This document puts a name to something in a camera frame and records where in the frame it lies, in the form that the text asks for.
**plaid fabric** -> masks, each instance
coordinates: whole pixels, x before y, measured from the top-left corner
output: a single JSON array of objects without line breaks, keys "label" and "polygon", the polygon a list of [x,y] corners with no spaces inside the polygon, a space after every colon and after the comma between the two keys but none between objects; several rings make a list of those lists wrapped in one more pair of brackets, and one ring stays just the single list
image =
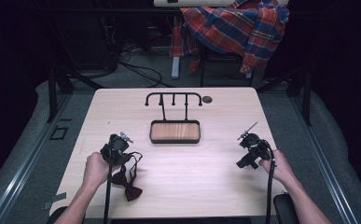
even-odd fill
[{"label": "plaid fabric", "polygon": [[181,11],[185,21],[177,18],[174,23],[170,54],[197,55],[198,39],[218,53],[242,56],[242,73],[267,63],[283,39],[289,16],[277,0],[235,0],[226,8],[187,7]]}]

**brown bow tie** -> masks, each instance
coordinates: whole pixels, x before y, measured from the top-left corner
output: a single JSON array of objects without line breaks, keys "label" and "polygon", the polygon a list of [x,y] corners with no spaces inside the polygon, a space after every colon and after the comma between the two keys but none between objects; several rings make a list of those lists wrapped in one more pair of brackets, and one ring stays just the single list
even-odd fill
[{"label": "brown bow tie", "polygon": [[111,178],[111,183],[116,185],[122,185],[123,187],[125,187],[125,196],[127,197],[128,202],[135,200],[143,192],[142,189],[133,186],[133,181],[136,178],[137,162],[138,161],[136,161],[135,165],[130,170],[130,178],[131,178],[130,182],[128,182],[127,177],[125,176],[125,173],[127,171],[125,165],[122,165],[120,171],[114,174],[113,177]]}]

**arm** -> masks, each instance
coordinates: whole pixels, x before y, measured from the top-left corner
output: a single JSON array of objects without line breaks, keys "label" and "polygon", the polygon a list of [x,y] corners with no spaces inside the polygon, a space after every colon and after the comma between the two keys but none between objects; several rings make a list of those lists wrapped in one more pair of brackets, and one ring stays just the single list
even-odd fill
[{"label": "arm", "polygon": [[79,224],[83,222],[90,200],[99,186],[107,180],[108,169],[108,164],[100,153],[94,152],[88,156],[81,187],[55,223]]},{"label": "arm", "polygon": [[[273,150],[273,153],[276,159],[273,178],[280,181],[287,189],[296,208],[299,223],[330,223],[299,183],[283,153],[279,150]],[[271,161],[261,160],[258,164],[267,172],[270,170]]]}]

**black curtain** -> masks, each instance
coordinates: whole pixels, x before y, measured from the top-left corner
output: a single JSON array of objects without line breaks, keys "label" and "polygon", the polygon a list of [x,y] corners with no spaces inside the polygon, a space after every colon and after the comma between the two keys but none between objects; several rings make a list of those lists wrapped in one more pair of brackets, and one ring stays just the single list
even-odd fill
[{"label": "black curtain", "polygon": [[30,15],[15,1],[0,1],[0,169],[37,103],[50,61]]},{"label": "black curtain", "polygon": [[361,180],[361,2],[315,3],[290,0],[293,15],[265,76],[278,77],[309,65],[312,90],[339,124],[349,162]]}]

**table surface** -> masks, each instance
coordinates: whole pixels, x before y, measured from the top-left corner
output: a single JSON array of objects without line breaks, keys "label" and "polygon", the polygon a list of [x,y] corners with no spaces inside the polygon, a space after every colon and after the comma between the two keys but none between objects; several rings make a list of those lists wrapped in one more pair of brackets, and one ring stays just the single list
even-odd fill
[{"label": "table surface", "polygon": [[[176,3],[168,3],[168,0],[154,0],[155,7],[226,7],[234,0],[178,0]],[[288,0],[278,0],[282,6],[287,6]]]},{"label": "table surface", "polygon": [[[145,106],[146,96],[172,91],[196,92],[213,99],[210,104],[198,106],[197,96],[188,97],[188,119],[201,124],[198,144],[152,144],[149,139],[151,121],[161,120],[162,110],[158,95],[149,97],[149,106]],[[184,95],[176,95],[176,105],[172,105],[172,95],[164,95],[163,100],[167,120],[185,118]],[[50,213],[67,206],[74,198],[82,182],[86,158],[99,151],[110,134],[124,132],[134,142],[126,152],[143,154],[134,182],[143,193],[127,202],[124,188],[112,185],[109,217],[264,216],[267,173],[262,167],[240,169],[236,165],[247,154],[237,138],[256,121],[258,124],[250,133],[267,140],[275,149],[270,127],[252,88],[98,90],[58,189],[58,194],[66,192],[66,199],[54,203]],[[128,170],[132,164],[126,163]],[[99,187],[86,217],[104,216],[105,188],[106,184]],[[280,182],[273,180],[272,197],[284,190]]]}]

